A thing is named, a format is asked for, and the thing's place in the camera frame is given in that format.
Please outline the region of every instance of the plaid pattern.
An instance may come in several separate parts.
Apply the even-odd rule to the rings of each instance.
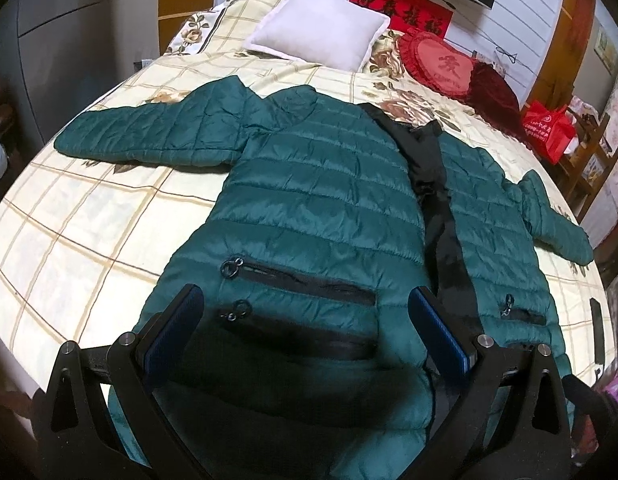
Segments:
[[[536,158],[473,110],[370,63],[362,73],[312,63],[265,59],[242,41],[280,0],[234,0],[194,55],[163,56],[105,95],[91,109],[175,102],[193,89],[237,74],[260,96],[310,84],[347,102],[374,102],[397,118],[438,118],[449,133],[481,146],[517,182],[530,169],[551,203],[573,219]],[[394,36],[380,38],[385,55]],[[170,256],[203,224],[222,189],[224,170],[182,173],[133,164],[67,158],[47,145],[0,204],[0,337],[45,388],[58,346],[110,344],[137,321]],[[589,298],[602,304],[606,362],[615,357],[612,325],[595,264],[580,268],[537,248],[560,315],[574,372],[595,380]]]

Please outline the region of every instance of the power outlet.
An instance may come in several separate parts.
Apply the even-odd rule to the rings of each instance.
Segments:
[[[149,66],[154,61],[155,61],[154,59],[141,59],[140,61],[134,61],[135,72],[140,72],[140,70]]]

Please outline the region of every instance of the wooden chair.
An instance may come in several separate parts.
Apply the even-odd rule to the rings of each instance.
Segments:
[[[618,161],[618,148],[613,155],[609,156],[600,145],[600,141],[602,137],[604,137],[604,132],[609,124],[610,117],[608,114],[604,114],[600,125],[591,125],[585,122],[577,113],[572,110],[569,111],[576,118],[580,126],[578,137],[582,144],[572,157],[563,155],[560,158],[558,164],[564,172],[564,176],[557,184],[564,199],[572,210],[575,210],[582,201],[582,195],[585,196],[582,208],[580,208],[580,211],[576,214],[576,220],[581,222],[586,212],[591,207],[593,200],[595,200],[602,186],[604,186],[604,183],[613,171],[615,163]],[[595,156],[602,165],[602,174],[593,182],[589,182],[582,173],[593,156]]]

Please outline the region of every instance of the green puffer jacket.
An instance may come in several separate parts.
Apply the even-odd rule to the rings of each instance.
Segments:
[[[584,265],[592,260],[585,234],[551,210],[537,174],[515,185],[486,151],[449,134],[439,143],[486,332],[501,345],[547,343],[568,373],[534,238]],[[261,99],[231,76],[178,104],[86,112],[55,148],[108,162],[233,165],[136,326],[185,283],[204,291],[202,322],[156,397],[214,478],[400,475],[425,445],[432,416],[426,350],[407,315],[410,291],[429,285],[423,217],[405,160],[362,109],[309,86]],[[503,319],[507,294],[546,325]],[[344,343],[353,353],[329,359],[253,343],[228,328],[237,300],[252,311],[236,326],[291,327],[300,339]],[[110,410],[140,460],[114,396]]]

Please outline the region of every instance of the wall picture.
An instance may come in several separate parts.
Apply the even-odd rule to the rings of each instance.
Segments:
[[[600,27],[598,31],[598,38],[596,39],[596,46],[594,49],[606,69],[612,75],[615,75],[618,72],[618,53],[615,49],[615,45],[602,27]]]

